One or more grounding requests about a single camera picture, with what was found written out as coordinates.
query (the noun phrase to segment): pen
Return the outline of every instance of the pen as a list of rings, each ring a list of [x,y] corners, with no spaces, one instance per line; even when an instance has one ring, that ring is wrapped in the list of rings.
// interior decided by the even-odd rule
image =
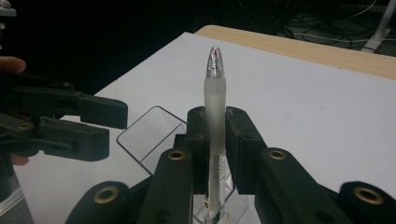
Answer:
[[[205,193],[205,224],[223,223],[225,168],[226,80],[220,49],[212,47],[204,85],[205,110],[210,131],[208,188]]]

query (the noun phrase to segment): white tabletop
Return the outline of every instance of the white tabletop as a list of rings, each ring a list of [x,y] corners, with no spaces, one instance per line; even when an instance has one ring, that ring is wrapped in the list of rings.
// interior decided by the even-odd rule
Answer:
[[[396,80],[185,33],[97,95],[125,102],[129,124],[155,105],[185,120],[190,109],[204,104],[205,67],[214,45],[225,66],[227,105],[247,111],[269,147],[291,152],[330,189],[359,180],[396,198]],[[103,161],[39,154],[16,167],[35,223],[64,223],[98,183],[116,180],[131,187],[147,176],[117,144],[121,132],[110,129],[110,156]]]

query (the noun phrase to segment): table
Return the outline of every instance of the table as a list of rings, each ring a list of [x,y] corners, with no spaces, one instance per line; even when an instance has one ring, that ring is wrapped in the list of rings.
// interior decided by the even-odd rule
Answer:
[[[269,147],[290,151],[330,189],[358,179],[396,195],[394,175],[384,172],[395,170],[394,58],[210,25],[196,35],[181,35],[97,95],[127,103],[129,124],[155,105],[185,120],[190,109],[204,103],[212,45],[220,45],[223,54],[227,105],[246,110]],[[121,132],[110,129],[106,160],[38,154],[16,167],[36,223],[63,223],[98,183],[131,187],[147,177],[117,144]]]

